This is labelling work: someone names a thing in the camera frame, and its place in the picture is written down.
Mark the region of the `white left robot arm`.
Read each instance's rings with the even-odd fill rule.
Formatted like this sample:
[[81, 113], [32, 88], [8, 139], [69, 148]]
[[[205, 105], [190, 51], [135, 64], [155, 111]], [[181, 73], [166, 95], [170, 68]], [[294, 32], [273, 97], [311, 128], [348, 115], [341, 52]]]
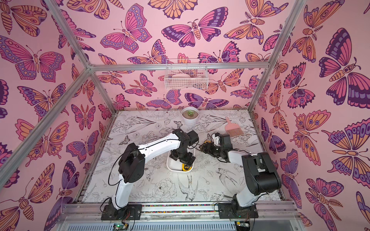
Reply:
[[176, 129], [169, 135], [147, 144], [128, 144], [118, 159], [119, 181], [116, 193], [111, 198], [113, 207], [119, 210], [128, 205], [133, 185], [144, 175], [148, 161], [164, 153], [170, 153], [170, 159], [191, 167], [196, 157], [189, 148], [198, 141], [199, 137], [195, 131], [186, 133], [182, 129]]

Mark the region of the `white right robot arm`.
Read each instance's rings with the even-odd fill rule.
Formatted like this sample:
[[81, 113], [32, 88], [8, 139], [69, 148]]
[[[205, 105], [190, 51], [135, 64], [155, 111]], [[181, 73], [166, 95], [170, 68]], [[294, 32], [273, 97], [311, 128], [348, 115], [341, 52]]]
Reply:
[[233, 196], [231, 206], [234, 210], [250, 209], [260, 196], [281, 188], [281, 179], [269, 154], [252, 154], [236, 149], [228, 134], [214, 134], [210, 141], [200, 146], [200, 151], [226, 163], [243, 167], [246, 186]]

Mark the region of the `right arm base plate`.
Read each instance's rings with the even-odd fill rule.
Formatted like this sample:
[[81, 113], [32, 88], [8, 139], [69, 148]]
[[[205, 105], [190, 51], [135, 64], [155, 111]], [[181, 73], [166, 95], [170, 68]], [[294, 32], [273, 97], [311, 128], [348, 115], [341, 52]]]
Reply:
[[217, 211], [221, 219], [249, 219], [258, 218], [258, 212], [254, 205], [250, 207], [240, 207], [234, 202], [218, 203]]

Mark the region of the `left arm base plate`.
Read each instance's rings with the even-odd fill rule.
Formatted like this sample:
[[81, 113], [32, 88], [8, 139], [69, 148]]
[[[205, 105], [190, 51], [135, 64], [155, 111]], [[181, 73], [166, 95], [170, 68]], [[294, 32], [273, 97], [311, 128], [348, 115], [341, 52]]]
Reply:
[[142, 207], [141, 204], [132, 204], [121, 209], [115, 209], [112, 204], [108, 204], [104, 207], [101, 220], [140, 220]]

